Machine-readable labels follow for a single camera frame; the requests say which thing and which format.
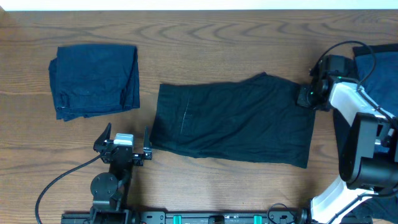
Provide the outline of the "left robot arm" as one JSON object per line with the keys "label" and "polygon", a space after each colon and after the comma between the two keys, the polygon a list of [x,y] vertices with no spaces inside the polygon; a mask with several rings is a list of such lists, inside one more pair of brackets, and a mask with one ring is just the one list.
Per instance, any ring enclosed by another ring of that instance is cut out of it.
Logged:
{"label": "left robot arm", "polygon": [[99,153],[109,171],[98,174],[91,182],[93,206],[90,223],[140,223],[140,215],[127,205],[132,170],[152,159],[152,146],[148,127],[144,130],[143,152],[134,152],[134,136],[118,133],[110,138],[111,124],[94,142],[93,150]]}

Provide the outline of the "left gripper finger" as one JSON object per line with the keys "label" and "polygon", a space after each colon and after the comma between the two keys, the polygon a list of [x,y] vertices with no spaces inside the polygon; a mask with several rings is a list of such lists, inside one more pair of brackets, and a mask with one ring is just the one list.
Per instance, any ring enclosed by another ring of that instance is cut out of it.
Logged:
{"label": "left gripper finger", "polygon": [[104,131],[94,142],[93,150],[96,152],[103,152],[107,148],[108,140],[110,140],[110,135],[111,135],[111,123],[108,123]]}
{"label": "left gripper finger", "polygon": [[144,142],[143,142],[143,152],[144,159],[151,160],[152,159],[152,145],[149,139],[149,127],[146,126],[144,130]]}

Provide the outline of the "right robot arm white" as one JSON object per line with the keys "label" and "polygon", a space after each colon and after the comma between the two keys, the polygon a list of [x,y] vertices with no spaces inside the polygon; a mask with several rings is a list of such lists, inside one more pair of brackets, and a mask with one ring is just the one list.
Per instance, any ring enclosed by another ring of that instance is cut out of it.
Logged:
{"label": "right robot arm white", "polygon": [[349,77],[351,59],[323,55],[302,85],[297,104],[313,110],[339,112],[348,124],[339,155],[339,176],[296,215],[297,223],[340,223],[370,198],[397,195],[396,117],[382,109]]}

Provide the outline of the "black shorts garment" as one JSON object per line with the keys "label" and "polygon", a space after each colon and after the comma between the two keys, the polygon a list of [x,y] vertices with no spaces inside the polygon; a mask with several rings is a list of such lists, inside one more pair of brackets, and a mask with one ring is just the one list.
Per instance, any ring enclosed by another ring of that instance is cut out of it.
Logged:
{"label": "black shorts garment", "polygon": [[299,89],[266,73],[241,82],[162,84],[150,141],[194,158],[306,168],[315,112],[297,105]]}

